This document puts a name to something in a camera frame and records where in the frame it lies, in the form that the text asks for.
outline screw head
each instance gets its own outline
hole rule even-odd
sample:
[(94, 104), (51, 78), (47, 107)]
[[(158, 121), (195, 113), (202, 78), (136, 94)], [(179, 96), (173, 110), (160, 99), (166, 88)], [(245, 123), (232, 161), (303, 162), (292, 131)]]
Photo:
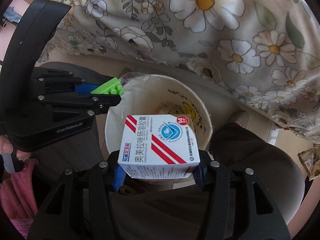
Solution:
[(105, 167), (107, 167), (109, 165), (109, 163), (107, 163), (106, 161), (103, 161), (103, 162), (100, 162), (99, 163), (99, 167), (100, 168), (105, 168)]
[(246, 168), (245, 169), (245, 173), (248, 174), (248, 175), (252, 175), (252, 174), (254, 174), (254, 171), (251, 168)]
[(94, 115), (94, 111), (92, 111), (92, 110), (89, 110), (87, 113), (88, 113), (88, 115), (91, 115), (91, 116)]
[(210, 165), (211, 165), (212, 167), (214, 167), (214, 168), (218, 168), (218, 167), (220, 166), (220, 163), (217, 162), (217, 161), (212, 161), (212, 162), (210, 162)]
[(67, 168), (64, 170), (64, 174), (66, 174), (66, 175), (70, 175), (70, 174), (72, 174), (72, 172), (73, 172), (73, 170), (71, 168)]

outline green lego brick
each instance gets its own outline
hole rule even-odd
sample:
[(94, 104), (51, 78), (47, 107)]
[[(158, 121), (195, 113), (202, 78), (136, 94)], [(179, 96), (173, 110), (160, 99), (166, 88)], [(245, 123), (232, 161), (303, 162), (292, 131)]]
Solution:
[(122, 85), (120, 81), (115, 77), (103, 85), (99, 86), (95, 90), (91, 91), (91, 94), (108, 94), (108, 95), (123, 95)]

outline dark pants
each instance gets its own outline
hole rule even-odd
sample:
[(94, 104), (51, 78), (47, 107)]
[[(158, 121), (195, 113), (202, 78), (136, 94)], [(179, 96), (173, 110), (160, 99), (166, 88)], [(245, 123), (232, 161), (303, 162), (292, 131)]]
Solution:
[[(72, 71), (87, 81), (90, 73), (97, 75), (74, 65), (55, 64), (43, 66)], [(291, 220), (303, 198), (304, 179), (298, 166), (285, 152), (239, 125), (229, 123), (213, 135), (211, 153), (215, 160), (233, 170), (252, 168), (270, 191), (285, 222)], [(34, 153), (33, 157), (40, 162), (37, 172), (53, 180), (68, 167), (89, 169), (102, 160), (96, 127), (46, 147)], [(196, 238), (208, 193), (193, 185), (131, 196), (114, 193), (111, 198), (123, 239), (188, 240)]]

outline finger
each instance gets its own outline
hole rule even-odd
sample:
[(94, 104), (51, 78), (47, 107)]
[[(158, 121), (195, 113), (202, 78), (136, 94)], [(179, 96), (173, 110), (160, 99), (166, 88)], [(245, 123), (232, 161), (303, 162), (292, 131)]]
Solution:
[(12, 153), (13, 146), (5, 136), (0, 136), (0, 151), (4, 153)]
[(26, 152), (22, 152), (20, 150), (17, 150), (17, 159), (19, 161), (26, 160), (26, 159), (30, 158), (30, 156), (31, 156), (31, 153), (26, 153)]

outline floral blanket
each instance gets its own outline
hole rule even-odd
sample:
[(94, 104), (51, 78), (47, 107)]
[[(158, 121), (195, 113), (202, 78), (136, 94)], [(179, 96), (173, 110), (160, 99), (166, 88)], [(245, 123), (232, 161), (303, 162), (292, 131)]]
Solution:
[(48, 46), (126, 54), (209, 79), (320, 143), (320, 27), (304, 0), (55, 0)]

